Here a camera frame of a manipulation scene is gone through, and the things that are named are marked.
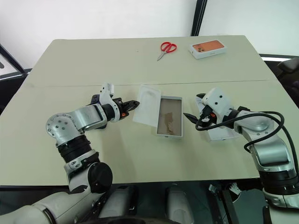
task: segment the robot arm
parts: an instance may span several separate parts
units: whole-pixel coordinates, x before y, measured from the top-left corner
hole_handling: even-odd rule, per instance
[[[71,224],[83,218],[112,184],[110,167],[100,162],[99,153],[91,149],[85,132],[105,128],[129,115],[139,102],[123,103],[112,99],[114,86],[104,84],[90,105],[69,113],[58,113],[46,123],[47,133],[56,139],[56,147],[65,161],[64,169],[70,192],[50,195],[33,205],[24,206],[0,217],[0,223]]]
[[[242,134],[250,142],[245,145],[245,149],[251,153],[260,174],[267,203],[274,207],[298,209],[297,156],[293,149],[292,159],[286,144],[276,135],[280,128],[287,132],[283,126],[283,117],[281,116],[282,121],[279,127],[274,129],[274,120],[277,120],[275,117],[267,114],[268,112],[251,112],[245,107],[235,110],[219,88],[197,96],[202,98],[202,104],[205,106],[200,118],[197,120],[195,116],[185,114],[191,122],[196,124],[196,129],[203,131],[226,126]]]

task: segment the scissors blade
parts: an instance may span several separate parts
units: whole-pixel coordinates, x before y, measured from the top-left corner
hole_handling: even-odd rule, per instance
[[[165,53],[166,53],[165,51],[162,51],[160,56],[158,57],[157,61],[159,61],[165,55]]]

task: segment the scissors handle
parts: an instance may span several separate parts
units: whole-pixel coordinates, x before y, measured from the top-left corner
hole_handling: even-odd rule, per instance
[[[171,53],[177,49],[176,44],[170,43],[170,42],[163,42],[161,44],[161,51],[164,51],[165,53]]]

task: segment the red scissors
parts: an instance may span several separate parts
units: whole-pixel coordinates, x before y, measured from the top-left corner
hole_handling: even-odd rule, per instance
[[[161,44],[161,54],[158,57],[157,61],[159,61],[166,53],[171,53],[177,49],[176,44],[170,42],[163,42]]]

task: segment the table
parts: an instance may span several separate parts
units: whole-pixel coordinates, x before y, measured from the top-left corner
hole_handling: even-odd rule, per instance
[[[219,39],[227,53],[196,60],[190,44]],[[160,44],[178,49],[159,62]],[[27,77],[33,86],[276,80],[245,36],[54,40]]]
[[[183,97],[184,111],[197,114],[195,95],[220,87],[232,103],[253,111],[274,110],[285,116],[285,126],[296,138],[296,105],[278,81],[236,81],[151,85],[163,95]],[[66,185],[64,161],[55,140],[45,131],[47,119],[89,103],[100,86],[34,87],[27,82],[0,116],[0,185]],[[136,99],[139,85],[115,86],[115,97]],[[162,138],[155,129],[132,121],[134,112],[105,130],[86,133],[101,161],[112,169],[114,183],[160,182],[257,177],[258,172],[243,137],[208,143],[204,132],[184,118],[183,139]],[[280,136],[286,141],[283,133]]]

